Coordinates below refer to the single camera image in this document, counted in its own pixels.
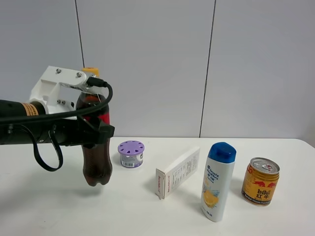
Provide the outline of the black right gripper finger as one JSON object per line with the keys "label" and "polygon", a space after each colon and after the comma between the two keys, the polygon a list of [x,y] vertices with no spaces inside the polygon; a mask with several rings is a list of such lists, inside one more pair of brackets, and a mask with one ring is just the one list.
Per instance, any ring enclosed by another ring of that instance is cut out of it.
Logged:
{"label": "black right gripper finger", "polygon": [[115,128],[100,118],[83,118],[83,147],[94,148],[106,144],[113,137]]}

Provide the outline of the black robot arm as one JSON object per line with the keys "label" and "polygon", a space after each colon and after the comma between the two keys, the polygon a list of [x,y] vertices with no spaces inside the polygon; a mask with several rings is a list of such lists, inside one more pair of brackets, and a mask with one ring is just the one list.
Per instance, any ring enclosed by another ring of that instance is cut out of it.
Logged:
{"label": "black robot arm", "polygon": [[96,146],[107,142],[115,128],[109,123],[109,108],[70,118],[47,118],[38,101],[0,102],[0,143],[2,145],[55,143],[60,146]]}

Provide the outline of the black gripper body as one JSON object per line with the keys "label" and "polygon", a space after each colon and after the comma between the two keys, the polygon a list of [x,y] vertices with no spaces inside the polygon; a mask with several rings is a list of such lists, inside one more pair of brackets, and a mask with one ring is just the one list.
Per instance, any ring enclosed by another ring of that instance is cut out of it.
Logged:
{"label": "black gripper body", "polygon": [[96,126],[83,119],[61,119],[37,122],[31,125],[31,132],[38,143],[51,143],[53,134],[61,146],[96,145],[101,143],[101,135]]}

